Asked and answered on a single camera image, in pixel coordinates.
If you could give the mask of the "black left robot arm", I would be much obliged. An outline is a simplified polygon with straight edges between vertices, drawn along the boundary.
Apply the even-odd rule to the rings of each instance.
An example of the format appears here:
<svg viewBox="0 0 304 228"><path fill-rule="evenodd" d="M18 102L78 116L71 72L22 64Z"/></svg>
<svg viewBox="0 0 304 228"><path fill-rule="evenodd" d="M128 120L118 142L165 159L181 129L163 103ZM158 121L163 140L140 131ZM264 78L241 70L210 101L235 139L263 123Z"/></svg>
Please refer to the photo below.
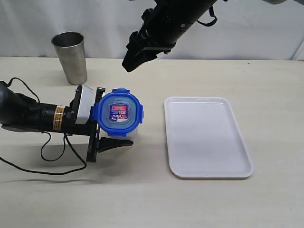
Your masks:
<svg viewBox="0 0 304 228"><path fill-rule="evenodd" d="M14 93L10 83L0 83L0 123L13 132L48 132L89 136L86 161L96 162L96 155L117 147L132 146L133 141L100 137L97 121L91 119L93 101L100 101L105 88L79 85L69 106L46 104Z"/></svg>

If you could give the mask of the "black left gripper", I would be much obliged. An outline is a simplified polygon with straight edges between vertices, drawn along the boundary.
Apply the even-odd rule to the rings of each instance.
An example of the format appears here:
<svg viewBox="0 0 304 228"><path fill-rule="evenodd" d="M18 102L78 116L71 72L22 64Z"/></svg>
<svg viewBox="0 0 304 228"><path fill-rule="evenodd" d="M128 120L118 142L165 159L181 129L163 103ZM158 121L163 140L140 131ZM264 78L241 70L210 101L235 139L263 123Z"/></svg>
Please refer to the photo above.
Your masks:
<svg viewBox="0 0 304 228"><path fill-rule="evenodd" d="M96 90L96 94L93 95L93 103L91 107L90 117L93 115L94 104L101 100L104 92L105 88L98 87ZM89 136L88 149L86 155L87 162L96 162L97 152L105 152L114 148L127 147L133 145L133 141L131 140L120 140L101 137L98 141L97 146L97 140L100 133L100 127L98 126L97 121L93 121L89 117L88 121L85 124L75 124L80 95L81 87L78 86L76 88L74 99L70 102L69 106L65 107L66 115L63 120L63 132L70 135Z"/></svg>

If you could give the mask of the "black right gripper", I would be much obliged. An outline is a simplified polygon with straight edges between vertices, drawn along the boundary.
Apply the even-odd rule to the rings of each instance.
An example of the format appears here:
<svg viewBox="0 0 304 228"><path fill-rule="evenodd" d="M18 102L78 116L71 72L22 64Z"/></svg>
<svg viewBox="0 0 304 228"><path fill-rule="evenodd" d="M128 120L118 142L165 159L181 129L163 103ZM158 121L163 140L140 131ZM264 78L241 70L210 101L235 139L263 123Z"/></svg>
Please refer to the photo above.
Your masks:
<svg viewBox="0 0 304 228"><path fill-rule="evenodd" d="M129 37L122 66L132 72L145 62L169 53L177 42L177 19L171 8L149 8L142 14L143 24Z"/></svg>

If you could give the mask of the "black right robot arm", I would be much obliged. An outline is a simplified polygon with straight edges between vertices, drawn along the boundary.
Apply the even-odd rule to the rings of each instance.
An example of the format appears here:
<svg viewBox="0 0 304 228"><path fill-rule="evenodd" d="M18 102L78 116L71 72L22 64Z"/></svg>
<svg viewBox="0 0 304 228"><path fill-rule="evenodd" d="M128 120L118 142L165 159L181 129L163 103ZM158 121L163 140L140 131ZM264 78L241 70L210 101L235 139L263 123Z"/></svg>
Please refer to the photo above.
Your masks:
<svg viewBox="0 0 304 228"><path fill-rule="evenodd" d="M211 27L217 22L215 0L157 0L142 14L143 25L129 37L122 66L132 72L145 62L168 54L177 40L194 24Z"/></svg>

